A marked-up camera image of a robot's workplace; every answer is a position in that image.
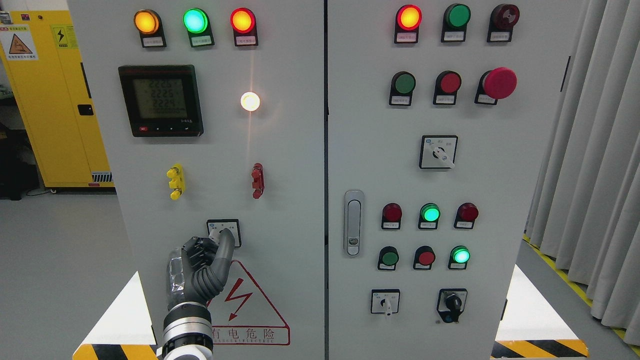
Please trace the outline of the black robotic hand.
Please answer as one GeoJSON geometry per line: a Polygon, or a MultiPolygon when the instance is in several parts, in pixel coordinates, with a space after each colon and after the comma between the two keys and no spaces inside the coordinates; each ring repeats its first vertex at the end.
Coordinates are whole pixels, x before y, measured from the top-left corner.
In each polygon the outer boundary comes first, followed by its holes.
{"type": "Polygon", "coordinates": [[[233,260],[235,237],[224,228],[214,238],[194,235],[169,253],[167,262],[167,309],[186,302],[206,305],[227,283],[233,260]]]}

